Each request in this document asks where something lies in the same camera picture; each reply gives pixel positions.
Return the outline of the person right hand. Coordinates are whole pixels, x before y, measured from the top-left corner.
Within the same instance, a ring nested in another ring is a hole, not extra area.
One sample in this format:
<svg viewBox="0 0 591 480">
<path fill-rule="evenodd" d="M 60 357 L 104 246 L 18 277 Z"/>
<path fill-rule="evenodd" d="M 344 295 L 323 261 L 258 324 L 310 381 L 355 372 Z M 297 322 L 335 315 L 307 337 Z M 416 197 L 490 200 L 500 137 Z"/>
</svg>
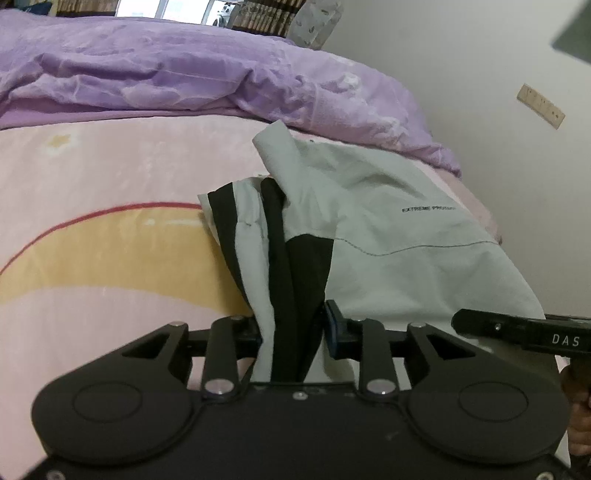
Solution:
<svg viewBox="0 0 591 480">
<path fill-rule="evenodd" d="M 567 428 L 569 453 L 590 455 L 590 362 L 572 358 L 560 374 L 563 393 L 570 403 Z"/>
</svg>

